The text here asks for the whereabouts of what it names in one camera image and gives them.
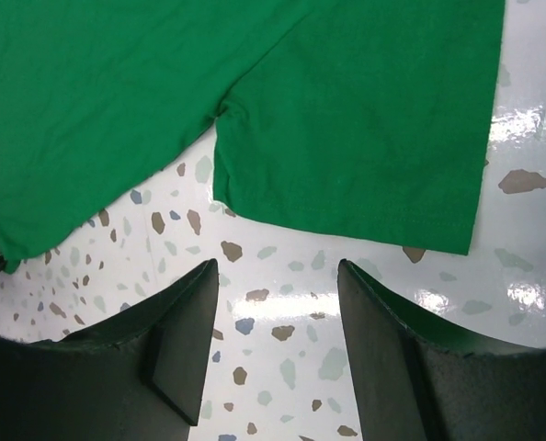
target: speckled surface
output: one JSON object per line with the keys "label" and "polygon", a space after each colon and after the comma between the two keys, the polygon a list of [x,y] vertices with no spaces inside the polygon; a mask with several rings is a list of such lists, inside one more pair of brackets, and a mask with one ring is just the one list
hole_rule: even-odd
{"label": "speckled surface", "polygon": [[214,141],[207,133],[57,249],[1,275],[0,334],[60,339],[218,258],[220,301],[193,441],[361,439],[336,295],[343,257],[449,320],[546,345],[546,1],[508,0],[468,257],[236,217],[211,198]]}

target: green t-shirt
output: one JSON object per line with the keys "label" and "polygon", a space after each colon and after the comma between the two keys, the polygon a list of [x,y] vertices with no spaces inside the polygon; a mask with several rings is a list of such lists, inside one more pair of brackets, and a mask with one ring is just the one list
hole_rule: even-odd
{"label": "green t-shirt", "polygon": [[503,12],[503,0],[0,2],[7,270],[218,117],[214,194],[239,215],[466,253]]}

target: dark green support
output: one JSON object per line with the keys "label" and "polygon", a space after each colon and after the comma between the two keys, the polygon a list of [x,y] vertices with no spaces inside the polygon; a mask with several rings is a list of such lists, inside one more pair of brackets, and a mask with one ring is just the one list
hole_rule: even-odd
{"label": "dark green support", "polygon": [[338,296],[364,440],[546,441],[546,349],[446,321],[348,261]]}
{"label": "dark green support", "polygon": [[211,260],[60,342],[0,337],[0,441],[187,440],[217,299]]}

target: terrazzo floor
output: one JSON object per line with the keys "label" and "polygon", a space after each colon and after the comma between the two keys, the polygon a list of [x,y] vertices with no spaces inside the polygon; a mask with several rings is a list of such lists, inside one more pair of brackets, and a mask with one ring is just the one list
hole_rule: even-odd
{"label": "terrazzo floor", "polygon": [[218,258],[220,300],[191,441],[361,439],[336,295],[341,258],[453,322],[546,345],[546,1],[507,3],[467,257],[236,217],[211,196],[214,142],[210,131],[61,246],[0,275],[0,334],[61,339]]}

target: green fabric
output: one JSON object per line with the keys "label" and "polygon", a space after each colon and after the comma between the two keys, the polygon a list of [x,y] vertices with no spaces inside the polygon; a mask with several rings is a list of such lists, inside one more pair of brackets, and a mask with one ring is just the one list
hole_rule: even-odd
{"label": "green fabric", "polygon": [[0,1],[6,270],[173,161],[312,3]]}
{"label": "green fabric", "polygon": [[214,194],[238,214],[466,253],[504,9],[482,4],[0,1],[6,270],[218,116]]}
{"label": "green fabric", "polygon": [[214,197],[257,221],[467,254],[504,1],[351,0],[222,102]]}

